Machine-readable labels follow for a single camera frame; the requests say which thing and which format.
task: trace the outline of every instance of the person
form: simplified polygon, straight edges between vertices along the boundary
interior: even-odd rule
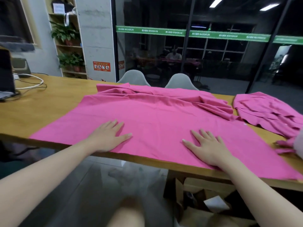
[[[1,179],[0,226],[18,226],[87,156],[110,151],[130,139],[131,133],[116,137],[122,126],[123,122],[108,121],[79,143]],[[200,160],[229,175],[261,227],[302,226],[303,213],[235,158],[222,138],[202,129],[201,134],[191,132],[200,146],[186,140],[183,144]],[[125,200],[108,223],[108,227],[122,226],[144,226],[142,209],[133,200]]]
[[[167,54],[165,58],[168,60],[182,60],[182,55],[177,53],[176,49],[173,49],[172,52]]]

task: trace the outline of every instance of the window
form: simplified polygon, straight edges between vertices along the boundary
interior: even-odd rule
[[[34,43],[20,0],[0,0],[0,41]]]

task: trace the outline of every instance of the flower pot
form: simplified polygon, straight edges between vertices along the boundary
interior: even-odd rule
[[[80,66],[74,66],[74,71],[75,72],[80,72]]]
[[[65,40],[65,44],[68,45],[68,46],[72,46],[73,42],[66,39]]]

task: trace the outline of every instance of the gray chair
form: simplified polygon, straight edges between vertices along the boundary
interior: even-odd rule
[[[138,70],[128,70],[117,83],[130,83],[134,85],[150,86],[150,84],[146,81],[143,73]]]
[[[165,88],[183,88],[189,90],[198,90],[192,83],[190,78],[183,74],[177,73],[171,77]]]

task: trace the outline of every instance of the floor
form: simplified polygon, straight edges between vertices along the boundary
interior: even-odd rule
[[[20,227],[106,226],[127,195],[141,198],[147,227],[173,226],[172,205],[163,198],[167,173],[166,169],[89,156]]]

